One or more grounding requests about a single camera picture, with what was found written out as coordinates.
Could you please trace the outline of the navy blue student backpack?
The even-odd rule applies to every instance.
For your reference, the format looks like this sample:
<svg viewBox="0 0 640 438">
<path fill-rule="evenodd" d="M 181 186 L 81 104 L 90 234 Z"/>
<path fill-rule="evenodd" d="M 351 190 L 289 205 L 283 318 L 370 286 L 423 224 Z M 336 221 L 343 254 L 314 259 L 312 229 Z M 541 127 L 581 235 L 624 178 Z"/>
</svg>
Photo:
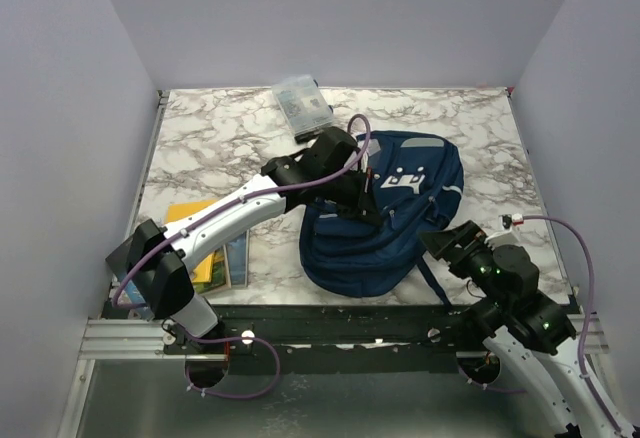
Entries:
<svg viewBox="0 0 640 438">
<path fill-rule="evenodd" d="M 327 291 L 363 298 L 391 291 L 418 269 L 450 308 L 419 235 L 445 229 L 458 211 L 464 169 L 457 146 L 432 134 L 374 131 L 366 158 L 380 225 L 343 218 L 327 203 L 307 207 L 299 236 L 305 274 Z"/>
</svg>

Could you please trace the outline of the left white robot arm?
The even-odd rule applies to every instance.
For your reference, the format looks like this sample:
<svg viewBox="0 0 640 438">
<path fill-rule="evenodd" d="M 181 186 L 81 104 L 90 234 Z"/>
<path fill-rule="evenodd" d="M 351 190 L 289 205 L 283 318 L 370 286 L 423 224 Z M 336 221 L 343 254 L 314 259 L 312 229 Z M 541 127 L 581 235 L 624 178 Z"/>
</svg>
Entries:
<svg viewBox="0 0 640 438">
<path fill-rule="evenodd" d="M 351 219 L 380 223 L 360 164 L 369 142 L 368 135 L 356 139 L 330 126 L 312 146 L 270 159 L 246 184 L 205 209 L 163 226 L 143 222 L 106 258 L 119 282 L 113 306 L 169 318 L 197 351 L 214 351 L 222 338 L 220 318 L 194 290 L 191 271 L 250 228 L 318 199 L 336 204 Z M 137 293 L 123 304 L 119 298 L 129 284 Z"/>
</svg>

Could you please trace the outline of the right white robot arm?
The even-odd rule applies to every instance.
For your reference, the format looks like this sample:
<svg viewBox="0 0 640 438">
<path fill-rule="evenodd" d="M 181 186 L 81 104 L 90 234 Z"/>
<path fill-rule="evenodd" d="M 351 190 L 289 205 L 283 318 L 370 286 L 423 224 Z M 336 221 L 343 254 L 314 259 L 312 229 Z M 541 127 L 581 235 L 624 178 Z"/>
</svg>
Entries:
<svg viewBox="0 0 640 438">
<path fill-rule="evenodd" d="M 538 287 L 539 269 L 507 232 L 467 221 L 420 235 L 426 251 L 470 279 L 483 298 L 462 314 L 460 337 L 486 348 L 532 398 L 556 437 L 636 437 L 584 356 L 586 333 Z"/>
</svg>

